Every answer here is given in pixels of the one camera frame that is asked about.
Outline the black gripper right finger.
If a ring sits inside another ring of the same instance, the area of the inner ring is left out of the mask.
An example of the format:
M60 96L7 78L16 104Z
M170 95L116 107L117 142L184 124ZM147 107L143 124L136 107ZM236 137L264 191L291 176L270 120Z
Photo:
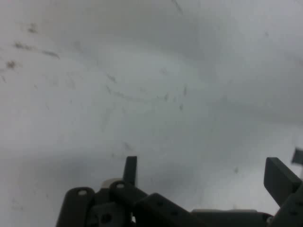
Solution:
M270 227L303 225L303 181L277 157L268 157L264 187L279 206Z

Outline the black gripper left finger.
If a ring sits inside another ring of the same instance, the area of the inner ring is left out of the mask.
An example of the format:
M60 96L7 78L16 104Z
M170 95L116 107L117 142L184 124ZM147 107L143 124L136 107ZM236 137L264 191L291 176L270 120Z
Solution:
M89 187L67 191L58 227L186 227L189 213L159 194L135 186L137 158L127 157L123 178L94 192Z

